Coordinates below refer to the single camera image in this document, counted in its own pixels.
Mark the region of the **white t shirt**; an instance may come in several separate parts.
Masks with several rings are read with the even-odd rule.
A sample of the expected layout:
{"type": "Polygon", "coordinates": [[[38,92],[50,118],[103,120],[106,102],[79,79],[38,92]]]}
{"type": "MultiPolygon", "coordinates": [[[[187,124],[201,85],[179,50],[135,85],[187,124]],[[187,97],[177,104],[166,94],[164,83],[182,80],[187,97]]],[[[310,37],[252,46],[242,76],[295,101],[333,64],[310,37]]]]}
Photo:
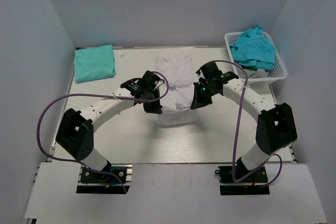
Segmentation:
{"type": "Polygon", "coordinates": [[[198,112],[191,109],[194,95],[192,57],[157,56],[155,69],[169,83],[167,95],[160,100],[162,114],[157,117],[158,124],[168,127],[198,121],[198,112]]]}

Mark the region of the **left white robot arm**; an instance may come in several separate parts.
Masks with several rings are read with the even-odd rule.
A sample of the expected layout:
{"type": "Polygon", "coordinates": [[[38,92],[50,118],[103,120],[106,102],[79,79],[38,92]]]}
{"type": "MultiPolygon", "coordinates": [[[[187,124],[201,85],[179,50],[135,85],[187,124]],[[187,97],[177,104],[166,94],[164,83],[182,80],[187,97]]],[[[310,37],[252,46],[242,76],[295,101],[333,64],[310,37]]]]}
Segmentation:
{"type": "Polygon", "coordinates": [[[161,114],[160,85],[166,79],[158,72],[146,71],[142,78],[133,78],[120,85],[110,95],[82,110],[68,109],[60,122],[56,142],[76,162],[93,170],[93,176],[101,182],[110,178],[111,163],[94,147],[94,133],[114,116],[137,104],[146,113],[161,114]]]}

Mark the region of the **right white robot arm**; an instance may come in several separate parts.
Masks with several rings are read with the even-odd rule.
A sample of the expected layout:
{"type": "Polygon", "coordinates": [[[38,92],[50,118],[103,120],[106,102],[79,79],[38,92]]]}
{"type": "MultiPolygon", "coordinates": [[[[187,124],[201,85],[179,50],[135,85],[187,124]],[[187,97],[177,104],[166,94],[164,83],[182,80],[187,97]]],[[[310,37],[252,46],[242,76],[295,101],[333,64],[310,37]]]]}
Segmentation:
{"type": "Polygon", "coordinates": [[[246,111],[257,123],[256,143],[240,158],[233,153],[232,173],[247,182],[280,149],[297,139],[296,125],[292,108],[286,103],[276,104],[267,101],[248,87],[248,80],[242,80],[232,71],[223,73],[217,61],[202,65],[197,71],[199,79],[194,83],[194,96],[191,109],[196,110],[212,104],[212,97],[220,94],[238,106],[235,137],[238,138],[241,113],[246,111]]]}

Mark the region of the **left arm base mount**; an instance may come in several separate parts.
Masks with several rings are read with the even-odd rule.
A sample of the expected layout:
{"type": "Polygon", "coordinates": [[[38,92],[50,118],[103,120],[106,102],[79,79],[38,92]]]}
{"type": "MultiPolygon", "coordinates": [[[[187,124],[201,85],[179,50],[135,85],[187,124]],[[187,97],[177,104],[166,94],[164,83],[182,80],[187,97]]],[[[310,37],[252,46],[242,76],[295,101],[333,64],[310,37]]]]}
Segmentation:
{"type": "Polygon", "coordinates": [[[130,188],[132,165],[111,166],[109,173],[115,174],[123,183],[125,190],[113,175],[93,173],[82,166],[78,183],[77,194],[124,195],[130,188]]]}

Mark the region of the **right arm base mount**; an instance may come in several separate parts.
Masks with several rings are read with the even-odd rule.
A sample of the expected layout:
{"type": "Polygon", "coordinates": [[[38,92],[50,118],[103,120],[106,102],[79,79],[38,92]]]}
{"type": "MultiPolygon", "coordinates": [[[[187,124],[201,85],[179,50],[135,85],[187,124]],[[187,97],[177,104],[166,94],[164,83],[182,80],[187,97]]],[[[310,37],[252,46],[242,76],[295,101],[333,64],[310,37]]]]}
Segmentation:
{"type": "Polygon", "coordinates": [[[233,176],[232,165],[223,165],[215,169],[214,175],[219,180],[221,196],[257,196],[269,195],[270,189],[267,185],[268,176],[264,166],[246,176],[249,171],[238,162],[235,165],[235,177],[233,176]]]}

